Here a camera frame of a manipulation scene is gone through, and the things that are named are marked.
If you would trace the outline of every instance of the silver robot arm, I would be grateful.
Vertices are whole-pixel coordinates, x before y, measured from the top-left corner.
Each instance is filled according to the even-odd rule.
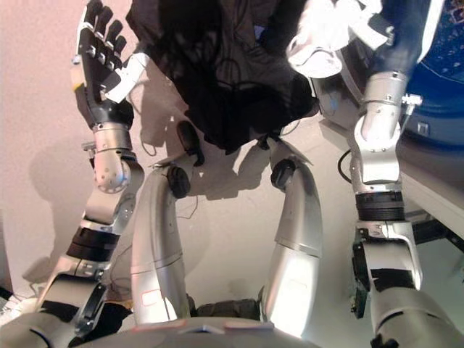
[[[104,82],[124,70],[120,53],[125,39],[118,36],[122,24],[115,20],[105,36],[111,16],[111,9],[103,7],[100,0],[87,4],[78,27],[72,69],[78,109],[94,134],[94,142],[85,147],[94,168],[94,190],[69,249],[60,257],[37,301],[36,311],[0,329],[2,347],[67,347],[75,336],[85,336],[94,329],[103,308],[106,286],[102,277],[144,180],[129,136],[132,106],[125,96],[114,100],[104,95]]]
[[[399,118],[421,99],[405,95],[417,63],[430,48],[443,1],[399,1],[390,42],[379,46],[352,134],[352,185],[359,220],[353,245],[363,316],[370,295],[374,348],[464,347],[464,336],[435,301],[420,291],[422,271],[411,223],[405,220],[396,145]]]
[[[279,138],[270,147],[271,182],[285,193],[268,281],[262,291],[265,321],[301,337],[312,312],[322,253],[322,217],[309,161]]]
[[[130,269],[136,324],[190,317],[175,201],[190,191],[194,166],[204,158],[193,126],[180,122],[184,153],[158,162],[141,192]]]

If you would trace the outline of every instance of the black robotic glove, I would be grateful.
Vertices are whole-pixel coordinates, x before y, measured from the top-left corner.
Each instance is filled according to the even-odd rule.
[[[123,29],[119,20],[108,27],[105,37],[112,16],[112,10],[100,0],[90,0],[78,27],[72,88],[78,109],[90,128],[103,122],[122,123],[130,128],[133,121],[133,108],[125,95],[120,101],[105,96],[107,81],[120,81],[117,72],[123,66],[120,55],[126,45],[125,38],[118,36]]]

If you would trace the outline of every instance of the black tape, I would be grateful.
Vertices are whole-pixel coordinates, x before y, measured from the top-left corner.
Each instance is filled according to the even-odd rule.
[[[113,233],[79,228],[66,254],[78,259],[106,262],[111,260],[119,238]]]
[[[379,268],[371,270],[374,286],[378,292],[389,288],[414,289],[413,275],[410,270],[395,270],[393,268]]]

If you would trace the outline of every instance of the wire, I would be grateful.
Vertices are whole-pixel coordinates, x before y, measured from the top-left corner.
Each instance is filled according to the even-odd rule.
[[[194,216],[196,210],[198,209],[198,196],[196,196],[195,198],[196,198],[195,207],[191,211],[190,215],[189,216],[176,216],[176,218],[178,218],[178,219],[186,219],[186,220],[192,219],[192,217]]]
[[[348,178],[348,176],[347,176],[345,173],[343,173],[343,170],[341,169],[341,164],[342,164],[343,160],[345,159],[345,157],[348,156],[348,154],[349,154],[350,152],[351,152],[351,150],[346,151],[346,152],[340,157],[339,162],[337,163],[337,166],[336,166],[337,169],[339,170],[340,176],[341,176],[346,182],[348,182],[348,183],[351,183],[351,179]]]
[[[281,136],[287,136],[287,135],[289,135],[290,133],[292,133],[295,129],[298,128],[300,122],[301,122],[301,120],[298,120],[297,124],[296,124],[291,130],[289,130],[289,131],[286,132],[286,133],[282,133]]]
[[[140,133],[138,135],[138,138],[140,139],[140,145],[142,146],[142,149],[146,152],[146,154],[148,154],[150,157],[155,157],[157,155],[157,148],[155,146],[153,146],[153,153],[150,153],[146,147],[145,147],[145,143],[144,141],[142,140],[142,130],[140,130]]]

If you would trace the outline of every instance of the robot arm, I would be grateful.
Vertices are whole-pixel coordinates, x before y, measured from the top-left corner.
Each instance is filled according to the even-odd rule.
[[[37,301],[36,312],[1,328],[5,347],[66,347],[73,337],[92,331],[102,311],[106,286],[101,279],[110,267],[144,179],[131,151],[132,106],[125,95],[111,99],[105,94],[105,81],[125,71],[120,61],[125,39],[118,36],[122,24],[115,20],[105,36],[111,16],[111,9],[103,7],[100,0],[87,4],[72,61],[78,109],[94,134],[94,142],[86,148],[94,168],[94,190],[69,249]],[[132,78],[133,84],[139,75]]]
[[[352,311],[363,316],[371,298],[374,348],[462,347],[464,337],[435,301],[420,291],[422,271],[411,223],[405,220],[396,145],[402,105],[418,61],[430,47],[443,1],[398,1],[394,37],[375,50],[371,76],[350,146],[359,220],[353,244],[357,294]]]

